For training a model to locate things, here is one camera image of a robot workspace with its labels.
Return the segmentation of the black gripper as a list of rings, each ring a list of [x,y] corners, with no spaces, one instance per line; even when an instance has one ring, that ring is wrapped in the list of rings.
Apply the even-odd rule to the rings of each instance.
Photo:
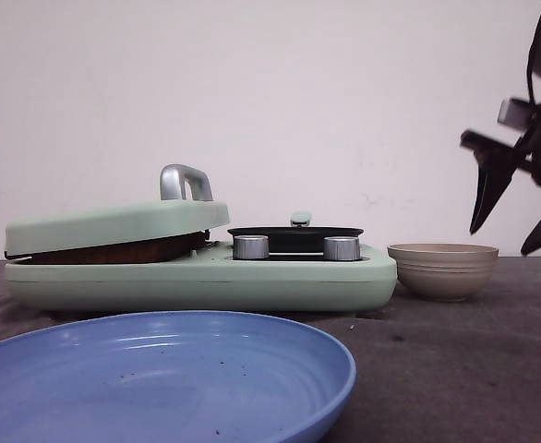
[[[466,130],[461,134],[460,145],[474,153],[478,166],[474,211],[469,232],[476,233],[499,202],[513,174],[528,172],[541,186],[541,116],[517,141],[508,145]],[[525,239],[521,254],[527,256],[541,248],[541,220]]]

